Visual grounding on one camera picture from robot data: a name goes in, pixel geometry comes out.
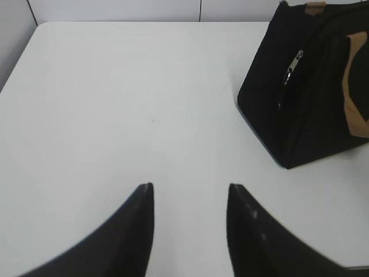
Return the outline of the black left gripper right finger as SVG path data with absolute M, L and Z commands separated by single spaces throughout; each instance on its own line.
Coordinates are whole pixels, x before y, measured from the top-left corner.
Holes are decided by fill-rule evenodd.
M 243 185 L 230 184 L 227 243 L 235 276 L 358 276 L 306 245 Z

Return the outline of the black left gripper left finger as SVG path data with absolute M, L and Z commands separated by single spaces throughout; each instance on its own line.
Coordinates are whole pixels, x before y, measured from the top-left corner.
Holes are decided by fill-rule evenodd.
M 153 235 L 154 189 L 147 183 L 93 233 L 25 276 L 145 276 Z

